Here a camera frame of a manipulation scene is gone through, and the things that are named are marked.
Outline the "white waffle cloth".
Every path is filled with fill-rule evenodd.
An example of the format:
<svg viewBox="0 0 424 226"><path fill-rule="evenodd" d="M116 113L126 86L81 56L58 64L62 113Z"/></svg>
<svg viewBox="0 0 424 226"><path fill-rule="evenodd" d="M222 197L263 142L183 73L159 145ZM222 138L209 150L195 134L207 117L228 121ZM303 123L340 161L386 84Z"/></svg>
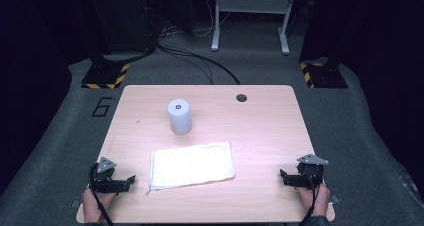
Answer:
<svg viewBox="0 0 424 226"><path fill-rule="evenodd" d="M235 175L228 141L160 149L151 153L148 191L218 182Z"/></svg>

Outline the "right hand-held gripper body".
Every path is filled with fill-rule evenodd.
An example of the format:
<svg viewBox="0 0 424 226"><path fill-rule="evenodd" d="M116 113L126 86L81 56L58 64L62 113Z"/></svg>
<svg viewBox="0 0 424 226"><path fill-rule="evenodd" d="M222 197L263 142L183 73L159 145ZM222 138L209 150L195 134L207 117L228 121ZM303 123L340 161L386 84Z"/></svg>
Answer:
<svg viewBox="0 0 424 226"><path fill-rule="evenodd" d="M329 161L314 154L307 154L297 159L297 170L301 177L300 187L314 189L323 182L324 166Z"/></svg>

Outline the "dark cabinet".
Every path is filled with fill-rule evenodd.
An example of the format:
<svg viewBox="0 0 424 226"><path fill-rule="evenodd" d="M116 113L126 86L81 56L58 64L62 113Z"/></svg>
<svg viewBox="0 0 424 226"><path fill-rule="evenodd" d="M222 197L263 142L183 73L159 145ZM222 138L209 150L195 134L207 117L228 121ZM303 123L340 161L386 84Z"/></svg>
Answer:
<svg viewBox="0 0 424 226"><path fill-rule="evenodd" d="M154 51L148 0L92 0L111 53L141 53Z"/></svg>

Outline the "black yellow striped stand base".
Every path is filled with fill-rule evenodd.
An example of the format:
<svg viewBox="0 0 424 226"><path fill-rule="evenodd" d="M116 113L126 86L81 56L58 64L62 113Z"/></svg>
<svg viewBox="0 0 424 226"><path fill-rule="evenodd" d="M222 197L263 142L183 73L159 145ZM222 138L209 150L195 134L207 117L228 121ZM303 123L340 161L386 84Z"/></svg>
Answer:
<svg viewBox="0 0 424 226"><path fill-rule="evenodd" d="M309 88L348 87L339 69L330 69L321 63L300 63L304 79Z"/></svg>
<svg viewBox="0 0 424 226"><path fill-rule="evenodd" d="M123 82L128 64L112 63L106 66L92 65L84 76L81 87L91 89L114 89Z"/></svg>

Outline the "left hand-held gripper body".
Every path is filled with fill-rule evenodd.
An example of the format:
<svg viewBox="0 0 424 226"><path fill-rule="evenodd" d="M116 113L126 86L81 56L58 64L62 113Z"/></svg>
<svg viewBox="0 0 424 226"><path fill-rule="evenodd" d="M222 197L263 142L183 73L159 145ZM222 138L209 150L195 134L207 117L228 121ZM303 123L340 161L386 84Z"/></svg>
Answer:
<svg viewBox="0 0 424 226"><path fill-rule="evenodd" d="M112 175L116 164L102 157L89 170L89 187L95 192L112 193Z"/></svg>

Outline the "person's left hand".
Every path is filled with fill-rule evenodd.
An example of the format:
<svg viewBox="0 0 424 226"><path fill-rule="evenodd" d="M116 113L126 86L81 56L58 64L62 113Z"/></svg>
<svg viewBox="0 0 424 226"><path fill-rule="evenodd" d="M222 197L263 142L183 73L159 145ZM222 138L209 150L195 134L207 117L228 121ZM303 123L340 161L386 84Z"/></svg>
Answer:
<svg viewBox="0 0 424 226"><path fill-rule="evenodd" d="M108 210L113 199L115 198L115 193L97 193L96 194L99 202L103 205L105 210ZM98 202L96 201L93 193L89 188L87 188L83 194L83 212L84 212L84 222L85 223L100 223L103 221L104 216L99 209Z"/></svg>

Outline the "white metal stand frame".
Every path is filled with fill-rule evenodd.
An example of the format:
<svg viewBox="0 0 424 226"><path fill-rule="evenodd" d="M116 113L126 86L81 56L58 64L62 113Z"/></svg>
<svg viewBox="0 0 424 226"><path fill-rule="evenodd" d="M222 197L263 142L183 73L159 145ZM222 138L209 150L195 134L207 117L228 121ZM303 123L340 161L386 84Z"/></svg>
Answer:
<svg viewBox="0 0 424 226"><path fill-rule="evenodd" d="M282 26L278 28L281 51L283 55L289 55L290 49L286 30L293 3L294 0L215 0L215 19L211 50L216 52L219 49L221 12L277 14L283 15Z"/></svg>

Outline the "person's right hand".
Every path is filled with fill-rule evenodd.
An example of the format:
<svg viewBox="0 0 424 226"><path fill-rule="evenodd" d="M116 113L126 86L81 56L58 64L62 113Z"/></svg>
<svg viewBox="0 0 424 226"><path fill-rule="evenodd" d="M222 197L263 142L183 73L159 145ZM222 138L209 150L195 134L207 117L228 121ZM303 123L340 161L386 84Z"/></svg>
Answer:
<svg viewBox="0 0 424 226"><path fill-rule="evenodd" d="M312 216L326 216L329 206L330 190L324 183L320 184L315 190L306 188L297 188L302 203L306 209L314 207Z"/></svg>

